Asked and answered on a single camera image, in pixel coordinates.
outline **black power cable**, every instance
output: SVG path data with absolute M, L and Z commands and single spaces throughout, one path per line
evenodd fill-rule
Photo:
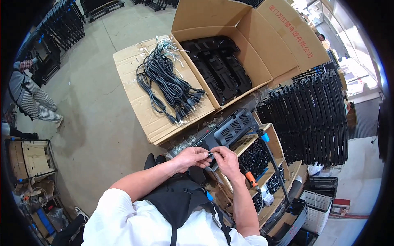
M 192 88 L 191 85 L 174 73 L 173 61 L 165 54 L 163 42 L 161 47 L 156 39 L 155 49 L 145 57 L 136 71 L 137 82 L 149 95 L 152 108 L 164 113 L 173 124 L 183 124 L 183 119 L 196 111 L 197 105 L 205 94 L 203 89 Z M 166 105 L 153 93 L 152 81 L 160 88 L 167 103 L 175 110 L 175 117 L 167 113 Z

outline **orange screwdriver handle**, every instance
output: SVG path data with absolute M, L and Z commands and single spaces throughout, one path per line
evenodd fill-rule
M 249 180 L 249 182 L 252 183 L 252 186 L 253 186 L 253 187 L 256 187 L 256 186 L 257 186 L 256 180 L 255 180 L 255 178 L 253 177 L 253 174 L 252 174 L 250 171 L 247 172 L 247 173 L 245 174 L 245 176 L 246 176 L 247 180 Z

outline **striped pants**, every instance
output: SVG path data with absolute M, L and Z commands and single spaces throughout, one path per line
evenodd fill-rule
M 25 91 L 22 99 L 18 100 L 18 104 L 22 110 L 34 120 L 45 120 L 59 123 L 61 121 L 61 115 L 55 113 L 58 106 L 32 79 L 26 76 L 25 82 L 27 81 L 30 83 L 28 83 L 26 87 L 33 94 L 30 95 L 28 91 Z

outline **sneaker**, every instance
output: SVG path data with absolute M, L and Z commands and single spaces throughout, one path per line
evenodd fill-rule
M 85 223 L 89 220 L 89 216 L 87 214 L 85 214 L 85 212 L 82 211 L 82 209 L 75 207 L 75 212 L 76 215 L 83 215 L 84 219 L 85 219 Z
M 61 116 L 60 122 L 56 124 L 56 128 L 59 128 L 62 122 L 63 122 L 63 116 Z

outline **white basket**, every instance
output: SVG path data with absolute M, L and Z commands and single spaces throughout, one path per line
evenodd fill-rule
M 317 234 L 322 233 L 331 211 L 333 199 L 312 191 L 303 191 L 300 199 L 308 204 L 308 214 L 302 228 L 313 231 Z

